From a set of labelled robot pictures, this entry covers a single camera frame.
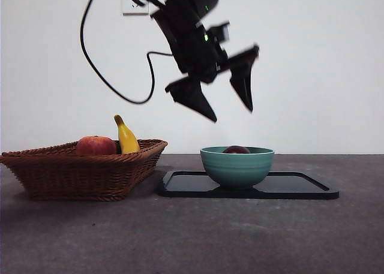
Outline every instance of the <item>apple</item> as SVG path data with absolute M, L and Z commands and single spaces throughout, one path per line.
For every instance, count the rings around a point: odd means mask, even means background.
M 223 151 L 223 153 L 244 153 L 244 154 L 249 154 L 251 153 L 250 150 L 246 147 L 243 146 L 237 146 L 237 145 L 232 145 L 229 146 L 227 149 Z
M 116 143 L 105 136 L 85 136 L 76 145 L 78 155 L 113 155 L 116 153 Z

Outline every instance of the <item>robotic arm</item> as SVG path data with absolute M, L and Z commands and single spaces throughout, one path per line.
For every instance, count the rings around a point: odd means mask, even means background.
M 132 1 L 144 6 L 140 0 Z M 220 43 L 228 39 L 229 22 L 208 30 L 201 23 L 218 0 L 166 0 L 164 4 L 158 0 L 147 1 L 158 7 L 151 18 L 165 35 L 180 72 L 186 74 L 166 87 L 173 100 L 216 122 L 216 115 L 200 84 L 212 83 L 217 74 L 230 70 L 232 87 L 252 112 L 251 68 L 258 57 L 259 47 L 254 45 L 236 56 L 227 56 Z

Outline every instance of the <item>gray table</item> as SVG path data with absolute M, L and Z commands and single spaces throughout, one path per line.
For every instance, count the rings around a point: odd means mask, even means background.
M 123 201 L 29 201 L 1 174 L 1 273 L 384 273 L 384 155 L 276 155 L 272 170 L 315 174 L 336 200 L 166 198 L 162 155 Z

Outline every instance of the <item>electrical outlet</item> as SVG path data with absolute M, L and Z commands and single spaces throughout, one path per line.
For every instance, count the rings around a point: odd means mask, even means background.
M 134 3 L 132 0 L 121 0 L 122 15 L 148 15 L 149 5 L 148 3 L 141 7 Z

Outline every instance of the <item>brown woven basket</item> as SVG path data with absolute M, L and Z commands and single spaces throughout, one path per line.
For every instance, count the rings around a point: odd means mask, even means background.
M 75 141 L 4 152 L 0 163 L 12 171 L 31 200 L 118 201 L 155 170 L 168 144 L 158 139 L 138 142 L 141 151 L 129 154 L 76 155 Z

